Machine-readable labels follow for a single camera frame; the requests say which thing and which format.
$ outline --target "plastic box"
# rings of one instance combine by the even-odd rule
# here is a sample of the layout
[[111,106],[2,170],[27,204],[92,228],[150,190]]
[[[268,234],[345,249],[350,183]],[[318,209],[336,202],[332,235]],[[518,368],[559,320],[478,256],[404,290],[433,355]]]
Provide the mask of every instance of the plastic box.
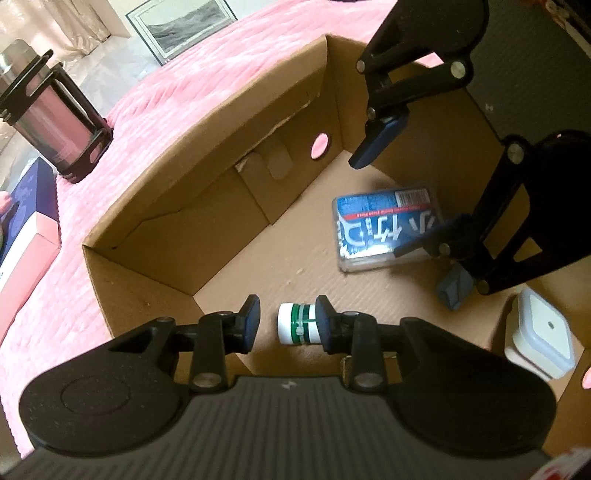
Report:
[[576,366],[569,324],[529,287],[517,295],[507,317],[505,356],[546,381]]

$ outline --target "pink box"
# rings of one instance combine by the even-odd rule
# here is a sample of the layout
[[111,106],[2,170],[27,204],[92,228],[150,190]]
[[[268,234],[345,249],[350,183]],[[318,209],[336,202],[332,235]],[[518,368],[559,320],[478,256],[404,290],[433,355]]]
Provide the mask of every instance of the pink box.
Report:
[[0,249],[0,343],[18,311],[60,250],[56,181],[53,169],[38,158],[11,194],[2,218]]

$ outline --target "container lid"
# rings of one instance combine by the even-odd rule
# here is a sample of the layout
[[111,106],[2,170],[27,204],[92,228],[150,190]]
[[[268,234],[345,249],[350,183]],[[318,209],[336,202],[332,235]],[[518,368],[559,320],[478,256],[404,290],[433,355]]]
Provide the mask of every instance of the container lid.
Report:
[[529,287],[518,303],[522,338],[563,372],[573,369],[576,361],[566,318]]

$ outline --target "cylindrical lantern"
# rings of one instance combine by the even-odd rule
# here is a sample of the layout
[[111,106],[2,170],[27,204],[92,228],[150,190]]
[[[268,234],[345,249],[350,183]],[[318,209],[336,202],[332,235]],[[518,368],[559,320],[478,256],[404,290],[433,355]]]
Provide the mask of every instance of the cylindrical lantern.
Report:
[[109,147],[113,132],[61,64],[16,40],[0,53],[0,117],[75,183]]

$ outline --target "blue label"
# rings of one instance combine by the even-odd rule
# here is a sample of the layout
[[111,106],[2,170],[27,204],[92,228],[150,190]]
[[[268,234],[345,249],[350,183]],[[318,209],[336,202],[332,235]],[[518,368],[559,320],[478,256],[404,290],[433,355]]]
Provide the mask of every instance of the blue label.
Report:
[[41,158],[35,160],[10,197],[12,206],[2,217],[4,244],[0,249],[0,264],[33,213],[40,212],[58,220],[56,179],[52,168]]
[[427,189],[348,195],[336,209],[342,258],[391,253],[439,224]]

